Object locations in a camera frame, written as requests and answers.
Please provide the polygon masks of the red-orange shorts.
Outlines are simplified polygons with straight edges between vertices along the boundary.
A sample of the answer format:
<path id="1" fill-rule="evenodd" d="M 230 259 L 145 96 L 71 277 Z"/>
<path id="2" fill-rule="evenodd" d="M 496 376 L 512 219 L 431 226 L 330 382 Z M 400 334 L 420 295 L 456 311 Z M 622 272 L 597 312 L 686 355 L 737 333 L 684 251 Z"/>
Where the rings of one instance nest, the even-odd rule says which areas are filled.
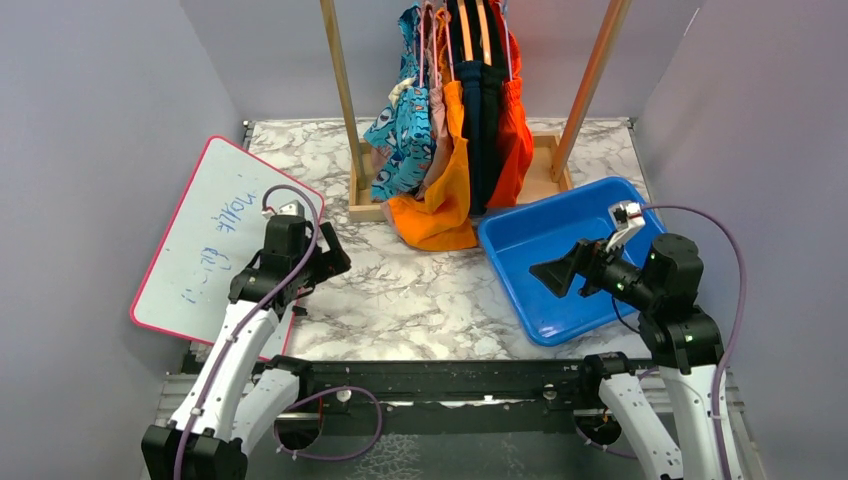
<path id="1" fill-rule="evenodd" d="M 513 207 L 524 186 L 534 155 L 533 135 L 526 123 L 522 103 L 522 58 L 518 41 L 507 21 L 507 1 L 490 1 L 501 44 L 504 47 L 507 77 L 500 85 L 501 106 L 496 147 L 503 158 L 497 185 L 489 199 L 489 208 Z"/>

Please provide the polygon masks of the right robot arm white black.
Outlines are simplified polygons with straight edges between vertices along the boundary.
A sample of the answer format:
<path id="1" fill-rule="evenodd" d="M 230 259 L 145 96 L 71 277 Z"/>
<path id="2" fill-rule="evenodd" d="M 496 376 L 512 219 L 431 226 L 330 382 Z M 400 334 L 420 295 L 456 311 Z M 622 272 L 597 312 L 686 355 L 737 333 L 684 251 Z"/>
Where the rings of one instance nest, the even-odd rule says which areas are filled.
<path id="1" fill-rule="evenodd" d="M 670 435 L 648 404 L 631 361 L 620 352 L 585 358 L 579 398 L 612 411 L 648 479 L 744 478 L 727 417 L 720 365 L 726 351 L 717 324 L 695 303 L 703 273 L 697 246 L 660 234 L 637 267 L 608 245 L 580 240 L 564 257 L 529 271 L 558 297 L 581 276 L 580 296 L 603 291 L 638 311 L 639 333 L 663 380 L 677 434 Z"/>

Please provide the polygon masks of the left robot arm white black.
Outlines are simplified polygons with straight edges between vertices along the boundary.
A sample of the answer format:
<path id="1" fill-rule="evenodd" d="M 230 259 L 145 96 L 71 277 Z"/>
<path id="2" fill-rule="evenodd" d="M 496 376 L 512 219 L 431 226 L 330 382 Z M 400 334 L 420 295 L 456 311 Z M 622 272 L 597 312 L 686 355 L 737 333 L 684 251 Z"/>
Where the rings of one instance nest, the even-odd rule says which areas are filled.
<path id="1" fill-rule="evenodd" d="M 260 352 L 301 296 L 350 267 L 330 223 L 295 214 L 268 219 L 263 247 L 231 280 L 223 326 L 194 385 L 167 423 L 149 426 L 142 438 L 151 478 L 245 478 L 248 456 L 276 415 L 314 397 L 302 367 L 282 355 L 246 393 Z"/>

